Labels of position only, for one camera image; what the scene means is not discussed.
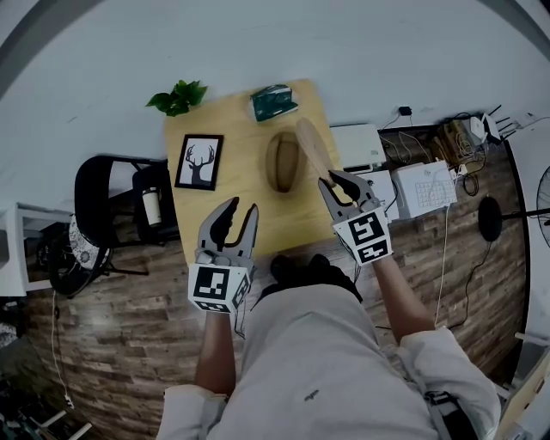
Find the fan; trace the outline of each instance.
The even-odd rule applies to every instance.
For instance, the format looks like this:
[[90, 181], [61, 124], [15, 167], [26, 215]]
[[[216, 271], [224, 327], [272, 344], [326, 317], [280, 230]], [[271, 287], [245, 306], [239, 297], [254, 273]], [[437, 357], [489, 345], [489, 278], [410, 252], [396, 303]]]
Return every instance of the fan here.
[[548, 246], [550, 246], [550, 168], [541, 177], [536, 208], [536, 211], [512, 212], [503, 216], [497, 200], [493, 197], [485, 197], [481, 200], [478, 212], [480, 232], [487, 241], [495, 241], [502, 232], [502, 222], [504, 220], [537, 216], [542, 234]]
[[[536, 196], [536, 209], [547, 211], [548, 208], [550, 208], [550, 168], [542, 175]], [[539, 226], [541, 226], [541, 232], [547, 245], [550, 246], [550, 215], [539, 215]]]

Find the black stand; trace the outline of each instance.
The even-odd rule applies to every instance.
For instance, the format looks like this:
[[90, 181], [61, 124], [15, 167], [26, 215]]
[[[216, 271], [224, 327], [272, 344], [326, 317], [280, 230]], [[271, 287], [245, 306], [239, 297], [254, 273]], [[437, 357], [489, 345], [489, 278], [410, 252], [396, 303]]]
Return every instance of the black stand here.
[[515, 212], [513, 214], [502, 215], [497, 200], [493, 197], [485, 197], [481, 200], [480, 210], [478, 211], [478, 224], [480, 233], [487, 241], [495, 241], [502, 232], [502, 222], [510, 218], [525, 218], [531, 216], [540, 216], [550, 214], [550, 208], [538, 211]]

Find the sleeve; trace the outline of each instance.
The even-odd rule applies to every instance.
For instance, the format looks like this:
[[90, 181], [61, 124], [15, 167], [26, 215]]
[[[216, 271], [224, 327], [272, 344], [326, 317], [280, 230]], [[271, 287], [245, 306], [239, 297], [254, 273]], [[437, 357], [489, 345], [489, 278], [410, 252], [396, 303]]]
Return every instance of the sleeve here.
[[446, 391], [461, 402], [478, 436], [492, 439], [500, 419], [493, 383], [470, 362], [447, 328], [405, 336], [397, 351], [405, 369], [424, 391]]
[[205, 439], [222, 418], [226, 398], [196, 385], [168, 388], [156, 440]]

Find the white wall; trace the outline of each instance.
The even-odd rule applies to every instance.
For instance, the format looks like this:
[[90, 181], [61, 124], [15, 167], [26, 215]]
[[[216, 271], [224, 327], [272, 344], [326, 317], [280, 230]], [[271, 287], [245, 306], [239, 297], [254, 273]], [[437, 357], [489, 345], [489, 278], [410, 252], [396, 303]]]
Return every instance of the white wall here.
[[550, 64], [476, 0], [106, 0], [0, 101], [0, 209], [70, 205], [78, 166], [97, 153], [164, 156], [163, 115], [144, 104], [180, 78], [215, 99], [301, 77], [331, 123], [383, 125], [400, 105], [416, 125], [550, 106]]
[[[539, 182], [550, 167], [550, 119], [509, 138], [528, 211], [536, 210]], [[527, 331], [550, 338], [550, 247], [537, 218], [528, 218], [531, 247], [531, 291]]]

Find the wooden bowl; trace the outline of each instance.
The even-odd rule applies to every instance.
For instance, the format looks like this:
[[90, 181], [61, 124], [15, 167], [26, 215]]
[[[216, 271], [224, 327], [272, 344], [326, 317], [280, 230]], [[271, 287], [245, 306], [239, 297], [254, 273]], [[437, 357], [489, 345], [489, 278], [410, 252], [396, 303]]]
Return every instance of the wooden bowl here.
[[276, 134], [266, 150], [266, 177], [269, 186], [278, 193], [289, 193], [303, 178], [307, 158], [296, 134], [282, 131]]

